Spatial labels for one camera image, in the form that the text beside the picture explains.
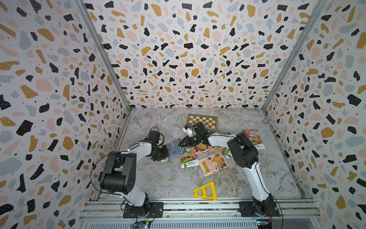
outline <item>white robotic arm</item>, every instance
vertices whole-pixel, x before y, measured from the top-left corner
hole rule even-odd
[[[164,141],[159,144],[160,135],[162,134],[150,130],[144,140],[132,145],[134,147],[122,152],[111,152],[105,161],[99,179],[100,187],[124,198],[128,202],[128,209],[133,213],[131,215],[145,217],[150,211],[149,196],[135,185],[136,163],[145,156],[151,156],[153,161],[160,161],[168,156],[167,147],[162,145]],[[115,170],[122,166],[122,171]]]
[[[265,186],[258,164],[258,150],[244,133],[235,136],[209,132],[198,122],[193,125],[195,136],[186,136],[180,146],[191,146],[203,143],[211,146],[229,148],[237,165],[242,167],[248,177],[254,201],[254,209],[257,215],[266,215],[272,207],[275,207],[272,195]]]
[[[208,142],[212,146],[229,148],[228,141],[234,140],[235,138],[236,136],[214,133],[208,137]],[[261,171],[259,170],[258,162],[254,162],[251,165],[251,168],[244,167],[243,170],[245,171],[245,174],[247,175],[247,178],[249,180],[253,193],[253,198],[261,202],[266,200],[269,196],[269,191],[264,184]]]

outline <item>black cable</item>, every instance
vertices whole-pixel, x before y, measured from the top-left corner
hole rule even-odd
[[[126,211],[126,209],[122,209],[122,205],[123,205],[125,202],[126,202],[126,200],[124,200],[124,201],[121,203],[121,205],[119,206],[119,207],[120,207],[120,209],[121,209],[122,211]]]
[[[159,131],[159,127],[157,127],[157,126],[153,126],[153,127],[151,127],[151,129],[150,129],[149,131],[151,131],[154,127],[156,127],[156,128],[158,129],[158,132],[160,132],[160,131]]]
[[[259,181],[261,182],[261,185],[262,185],[263,190],[264,190],[268,195],[270,195],[270,194],[266,191],[266,189],[264,188],[264,186],[263,186],[263,184],[262,184],[261,177],[259,176],[259,173],[258,173],[257,167],[255,168],[255,171],[257,172],[257,175],[258,175]],[[282,229],[282,227],[283,227],[283,214],[282,214],[282,208],[281,208],[280,204],[278,203],[278,201],[276,200],[276,198],[275,198],[274,196],[272,196],[272,197],[273,197],[273,199],[277,202],[277,204],[278,204],[278,206],[280,207],[280,210],[281,210],[281,215],[282,215],[282,225],[281,225],[281,228],[280,228],[280,229]]]
[[[160,143],[158,146],[162,146],[164,144],[164,141],[165,141],[164,135],[162,133],[160,133],[160,135],[163,136],[163,142]]]
[[[156,212],[154,209],[152,209],[154,211],[154,219],[151,221],[151,223],[155,220],[155,216],[156,216]]]
[[[136,145],[136,144],[138,144],[138,145],[139,145],[139,143],[134,143],[134,144],[130,145],[128,148],[131,148],[131,146]]]
[[[112,152],[112,153],[106,154],[106,155],[104,155],[101,159],[99,159],[99,160],[94,164],[94,166],[93,166],[93,167],[91,168],[91,170],[90,170],[90,183],[91,183],[91,185],[93,186],[93,188],[94,188],[95,190],[97,190],[97,191],[98,191],[98,192],[100,192],[100,193],[113,194],[113,195],[119,195],[119,196],[121,196],[121,194],[119,194],[119,193],[103,192],[102,190],[97,189],[97,188],[94,186],[93,181],[92,181],[92,172],[93,172],[93,170],[97,167],[97,164],[98,164],[98,163],[99,163],[103,158],[105,158],[106,156],[111,155],[111,154],[120,154],[120,153],[124,153],[124,152],[127,152],[127,151]]]

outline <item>terrazzo patterned wall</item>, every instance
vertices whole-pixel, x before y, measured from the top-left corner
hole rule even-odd
[[[85,0],[132,107],[261,107],[315,0]]]
[[[0,228],[75,228],[124,107],[72,1],[0,7]]]
[[[366,228],[366,1],[329,1],[266,110],[328,228]]]

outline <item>chessboard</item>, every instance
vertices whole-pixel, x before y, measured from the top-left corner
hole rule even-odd
[[[207,129],[217,131],[218,120],[215,116],[188,114],[186,125],[190,126],[196,122],[203,122]]]

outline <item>yellow triangular object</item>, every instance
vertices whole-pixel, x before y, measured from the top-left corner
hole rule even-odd
[[[211,190],[212,190],[212,197],[211,196],[207,196],[206,193],[206,187],[211,186]],[[202,190],[202,194],[203,195],[198,195],[197,191],[198,190]],[[194,197],[200,197],[200,198],[205,198],[205,199],[209,199],[209,200],[217,200],[217,196],[216,196],[216,190],[215,190],[215,186],[213,184],[213,182],[210,182],[208,184],[205,184],[199,188],[196,188],[195,190],[193,190],[193,196]]]

